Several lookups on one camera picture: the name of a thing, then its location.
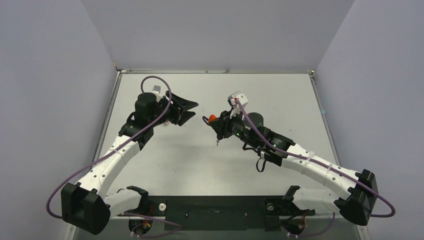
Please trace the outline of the orange black padlock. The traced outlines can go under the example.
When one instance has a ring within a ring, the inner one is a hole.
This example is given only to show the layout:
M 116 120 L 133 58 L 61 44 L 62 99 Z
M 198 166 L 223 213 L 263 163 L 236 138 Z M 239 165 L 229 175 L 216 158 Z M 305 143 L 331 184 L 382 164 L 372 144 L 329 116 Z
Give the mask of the orange black padlock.
M 218 119 L 218 117 L 216 117 L 214 114 L 211 114 L 209 117 L 202 116 L 201 118 L 207 126 L 209 126 L 210 123 L 212 123 L 212 122 L 214 122 L 215 120 Z

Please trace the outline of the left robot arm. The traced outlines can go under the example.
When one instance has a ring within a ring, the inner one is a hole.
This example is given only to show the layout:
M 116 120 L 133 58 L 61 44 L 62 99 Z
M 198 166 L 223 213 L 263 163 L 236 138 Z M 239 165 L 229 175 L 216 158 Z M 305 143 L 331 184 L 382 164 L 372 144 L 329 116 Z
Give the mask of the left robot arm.
M 75 184 L 66 183 L 60 191 L 61 218 L 93 235 L 99 234 L 115 216 L 133 211 L 143 215 L 149 209 L 148 192 L 128 186 L 108 195 L 112 183 L 127 163 L 154 135 L 154 127 L 165 122 L 182 126 L 195 116 L 199 104 L 167 91 L 141 93 L 112 146 L 91 170 Z

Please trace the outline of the black keys of orange padlock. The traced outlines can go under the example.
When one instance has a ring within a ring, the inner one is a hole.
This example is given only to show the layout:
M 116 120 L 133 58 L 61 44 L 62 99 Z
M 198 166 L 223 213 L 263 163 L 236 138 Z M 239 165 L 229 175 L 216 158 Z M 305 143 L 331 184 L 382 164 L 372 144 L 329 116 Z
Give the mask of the black keys of orange padlock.
M 215 144 L 217 147 L 219 146 L 219 143 L 220 143 L 221 140 L 222 140 L 222 136 L 217 134 L 216 135 L 216 144 Z

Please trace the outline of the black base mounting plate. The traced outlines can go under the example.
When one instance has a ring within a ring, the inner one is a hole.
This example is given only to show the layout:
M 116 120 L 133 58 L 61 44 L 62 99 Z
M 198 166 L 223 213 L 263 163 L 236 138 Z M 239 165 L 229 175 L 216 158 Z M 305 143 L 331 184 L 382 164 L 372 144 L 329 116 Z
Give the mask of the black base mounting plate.
M 164 217 L 165 231 L 182 226 L 184 231 L 241 231 L 280 229 L 292 216 L 314 216 L 282 195 L 245 196 L 149 196 L 132 214 Z

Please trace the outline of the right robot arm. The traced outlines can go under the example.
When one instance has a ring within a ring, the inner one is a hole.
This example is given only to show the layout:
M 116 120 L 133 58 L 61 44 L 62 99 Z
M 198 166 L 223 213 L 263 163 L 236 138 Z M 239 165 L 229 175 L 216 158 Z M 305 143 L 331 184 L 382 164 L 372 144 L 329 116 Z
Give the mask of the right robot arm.
M 287 213 L 294 214 L 298 210 L 339 212 L 353 224 L 368 224 L 378 193 L 372 171 L 363 169 L 358 172 L 332 164 L 265 127 L 264 118 L 259 113 L 251 112 L 248 116 L 262 136 L 253 130 L 242 113 L 230 117 L 229 111 L 223 111 L 219 117 L 204 117 L 204 121 L 215 131 L 219 141 L 234 136 L 244 143 L 244 150 L 253 150 L 264 163 L 294 170 L 328 188 L 299 188 L 294 194 L 285 196 L 282 207 Z

